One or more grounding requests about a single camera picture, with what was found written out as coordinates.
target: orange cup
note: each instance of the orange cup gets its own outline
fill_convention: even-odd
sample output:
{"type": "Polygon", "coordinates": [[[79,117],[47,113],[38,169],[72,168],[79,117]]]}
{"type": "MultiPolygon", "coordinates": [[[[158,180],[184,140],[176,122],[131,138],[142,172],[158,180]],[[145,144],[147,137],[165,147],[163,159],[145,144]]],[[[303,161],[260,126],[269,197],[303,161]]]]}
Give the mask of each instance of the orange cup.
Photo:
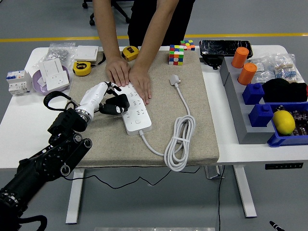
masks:
{"type": "Polygon", "coordinates": [[[237,81],[242,85],[247,85],[251,83],[251,80],[253,79],[255,73],[257,71],[257,66],[252,63],[246,63],[240,73],[239,78],[237,81]]]}
{"type": "Polygon", "coordinates": [[[235,51],[232,66],[235,68],[242,68],[249,54],[249,50],[246,47],[238,47],[235,51]]]}

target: black pen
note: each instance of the black pen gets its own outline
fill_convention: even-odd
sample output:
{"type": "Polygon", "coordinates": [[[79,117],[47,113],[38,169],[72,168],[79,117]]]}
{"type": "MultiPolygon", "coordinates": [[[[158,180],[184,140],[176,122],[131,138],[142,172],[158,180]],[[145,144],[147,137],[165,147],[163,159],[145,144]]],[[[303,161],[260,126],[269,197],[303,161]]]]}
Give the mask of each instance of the black pen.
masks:
{"type": "Polygon", "coordinates": [[[283,228],[279,227],[279,226],[278,226],[277,224],[275,224],[274,222],[270,221],[269,223],[272,225],[272,227],[273,227],[275,230],[277,230],[277,231],[284,231],[283,228]]]}

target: human hand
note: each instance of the human hand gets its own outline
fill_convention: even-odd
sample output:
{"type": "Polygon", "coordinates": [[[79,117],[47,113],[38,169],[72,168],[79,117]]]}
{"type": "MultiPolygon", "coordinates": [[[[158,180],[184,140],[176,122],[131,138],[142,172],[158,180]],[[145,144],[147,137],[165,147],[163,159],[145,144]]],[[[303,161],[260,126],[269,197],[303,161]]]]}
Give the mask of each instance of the human hand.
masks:
{"type": "Polygon", "coordinates": [[[147,70],[133,67],[128,78],[134,85],[136,92],[142,98],[144,104],[149,104],[149,99],[152,97],[152,91],[150,76],[147,70]]]}
{"type": "Polygon", "coordinates": [[[105,70],[109,81],[117,84],[118,87],[125,87],[129,83],[130,66],[125,59],[116,57],[108,60],[105,70]]]}

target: yellow tape measure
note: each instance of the yellow tape measure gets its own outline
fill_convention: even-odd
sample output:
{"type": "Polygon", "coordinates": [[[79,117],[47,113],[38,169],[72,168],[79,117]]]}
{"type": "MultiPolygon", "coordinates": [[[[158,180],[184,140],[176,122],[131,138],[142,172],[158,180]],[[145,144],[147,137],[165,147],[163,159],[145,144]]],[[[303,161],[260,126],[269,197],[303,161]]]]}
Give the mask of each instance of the yellow tape measure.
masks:
{"type": "Polygon", "coordinates": [[[74,62],[73,72],[77,76],[86,76],[91,73],[90,62],[74,62]]]}
{"type": "Polygon", "coordinates": [[[138,54],[138,48],[133,46],[125,47],[122,51],[123,58],[125,58],[128,62],[136,59],[138,54]]]}

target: black cloth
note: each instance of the black cloth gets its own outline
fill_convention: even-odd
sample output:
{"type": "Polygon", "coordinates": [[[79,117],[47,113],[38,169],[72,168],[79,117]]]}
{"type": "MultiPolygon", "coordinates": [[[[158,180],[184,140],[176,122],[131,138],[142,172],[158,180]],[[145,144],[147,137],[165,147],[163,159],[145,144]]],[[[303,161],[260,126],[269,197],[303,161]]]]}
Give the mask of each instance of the black cloth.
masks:
{"type": "MultiPolygon", "coordinates": [[[[162,46],[179,45],[184,40],[195,0],[179,0],[162,46]]],[[[141,46],[150,21],[156,11],[157,0],[135,0],[128,26],[130,46],[141,46]]]]}
{"type": "Polygon", "coordinates": [[[282,78],[275,78],[262,85],[264,102],[289,103],[307,101],[306,83],[289,83],[282,78]]]}

